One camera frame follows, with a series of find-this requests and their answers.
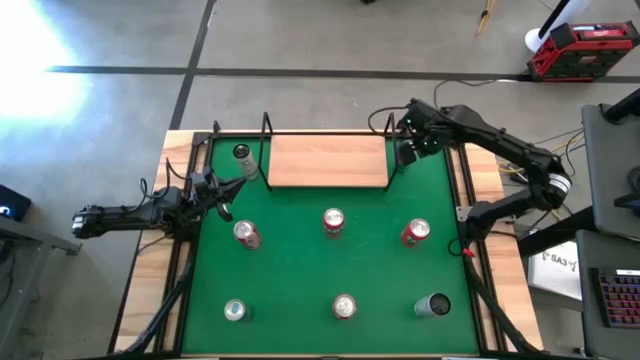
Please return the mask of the red white patterned can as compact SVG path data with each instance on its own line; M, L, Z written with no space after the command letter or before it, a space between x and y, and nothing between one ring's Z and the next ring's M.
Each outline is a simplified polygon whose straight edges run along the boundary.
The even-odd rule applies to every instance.
M249 220L240 220L233 227L234 237L247 249L256 250L262 245L262 238Z

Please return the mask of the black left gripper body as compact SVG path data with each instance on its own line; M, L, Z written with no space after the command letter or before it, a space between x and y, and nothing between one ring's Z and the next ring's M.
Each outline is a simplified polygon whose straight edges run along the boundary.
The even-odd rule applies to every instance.
M191 181L190 195L187 201L189 208L187 216L205 216L211 209L221 213L218 201L219 191L214 181L214 173L211 169L202 172L192 172L189 175Z

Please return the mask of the red can blue logo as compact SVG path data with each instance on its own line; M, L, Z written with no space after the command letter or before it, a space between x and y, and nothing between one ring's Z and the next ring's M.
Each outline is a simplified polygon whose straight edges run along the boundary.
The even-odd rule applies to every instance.
M357 312L357 303L353 296L338 294L332 302L332 312L339 320L351 319Z

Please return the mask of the black device with blue light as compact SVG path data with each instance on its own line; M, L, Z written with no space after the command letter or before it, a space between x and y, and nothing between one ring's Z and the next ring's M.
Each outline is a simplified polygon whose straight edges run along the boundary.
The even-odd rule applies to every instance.
M31 204L28 197L0 185L0 217L22 222Z

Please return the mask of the green felt mat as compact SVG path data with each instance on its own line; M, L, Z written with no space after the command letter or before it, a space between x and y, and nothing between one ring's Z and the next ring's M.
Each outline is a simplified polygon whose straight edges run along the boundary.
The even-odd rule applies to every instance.
M329 208L345 216L329 238ZM457 234L446 160L431 156L375 188L269 190L247 183L231 207L262 238L242 246L233 227L210 212L200 233L182 350L189 355L472 354L478 349L463 264L449 242ZM407 248L401 232L425 219L430 236ZM350 294L357 312L337 319L332 302ZM433 293L451 301L442 317L419 317L414 304ZM224 307L241 299L249 322Z

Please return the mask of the black backlit keyboard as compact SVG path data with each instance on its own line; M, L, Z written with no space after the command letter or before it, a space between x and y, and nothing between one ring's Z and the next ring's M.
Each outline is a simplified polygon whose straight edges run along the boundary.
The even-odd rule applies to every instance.
M604 325L640 329L640 270L590 268L589 275Z

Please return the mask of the red black toolbox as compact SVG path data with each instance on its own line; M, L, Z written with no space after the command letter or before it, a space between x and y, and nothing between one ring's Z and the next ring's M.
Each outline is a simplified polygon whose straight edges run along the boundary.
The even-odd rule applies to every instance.
M527 66L536 82L591 82L638 45L640 32L632 21L564 23L550 31Z

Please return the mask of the yellow wooden stick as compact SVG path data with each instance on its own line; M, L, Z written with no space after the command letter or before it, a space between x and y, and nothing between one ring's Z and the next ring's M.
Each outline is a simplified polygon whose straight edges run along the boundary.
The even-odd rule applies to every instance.
M479 20L479 24L476 30L476 37L480 37L482 32L484 31L489 18L492 14L492 10L495 6L496 0L486 0L485 2L485 8L484 10L481 12L480 15L480 20Z

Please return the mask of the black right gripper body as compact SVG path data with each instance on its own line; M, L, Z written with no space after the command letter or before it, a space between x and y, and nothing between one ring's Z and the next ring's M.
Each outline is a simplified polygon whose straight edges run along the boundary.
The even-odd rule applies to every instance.
M449 142L449 128L438 109L413 98L399 120L399 130L420 158L435 155Z

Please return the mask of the silver can blue tab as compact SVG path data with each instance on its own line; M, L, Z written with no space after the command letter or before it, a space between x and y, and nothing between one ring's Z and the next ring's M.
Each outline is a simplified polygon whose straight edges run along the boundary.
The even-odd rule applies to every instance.
M252 307L238 298L229 300L224 307L224 316L231 322L249 322L252 313Z

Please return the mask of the red can silver lid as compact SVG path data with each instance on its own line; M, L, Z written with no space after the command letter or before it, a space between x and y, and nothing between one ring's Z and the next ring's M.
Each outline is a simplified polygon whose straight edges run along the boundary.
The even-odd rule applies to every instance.
M329 208L324 212L322 222L325 234L329 238L336 238L344 229L345 216L340 209Z

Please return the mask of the red Fanta can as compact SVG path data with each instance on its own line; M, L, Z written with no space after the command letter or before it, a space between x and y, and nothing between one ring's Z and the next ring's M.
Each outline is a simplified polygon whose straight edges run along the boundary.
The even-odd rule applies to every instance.
M422 218L410 220L401 232L401 242L407 248L413 248L424 242L431 233L429 223Z

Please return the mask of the white printed box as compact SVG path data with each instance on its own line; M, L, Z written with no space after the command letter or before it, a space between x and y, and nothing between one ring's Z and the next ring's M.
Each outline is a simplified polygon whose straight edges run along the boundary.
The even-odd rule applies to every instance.
M534 288L581 301L577 244L568 241L529 257L527 280Z

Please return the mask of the grey desk top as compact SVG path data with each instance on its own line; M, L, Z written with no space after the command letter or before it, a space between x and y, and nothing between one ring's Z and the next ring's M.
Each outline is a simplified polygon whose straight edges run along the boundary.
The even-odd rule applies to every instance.
M640 270L640 242L580 230L576 233L576 243L587 354L606 360L640 360L640 329L604 325L589 275L590 268Z
M627 176L640 167L640 117L630 115L615 125L596 105L583 106L581 116L595 227L640 241L640 217L614 204L632 193Z

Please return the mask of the wooden board platform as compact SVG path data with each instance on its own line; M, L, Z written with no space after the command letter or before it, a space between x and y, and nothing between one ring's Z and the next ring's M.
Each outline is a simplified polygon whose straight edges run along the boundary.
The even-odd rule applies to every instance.
M267 189L380 188L400 171L399 131L388 116L380 133L275 132L262 117L257 171Z

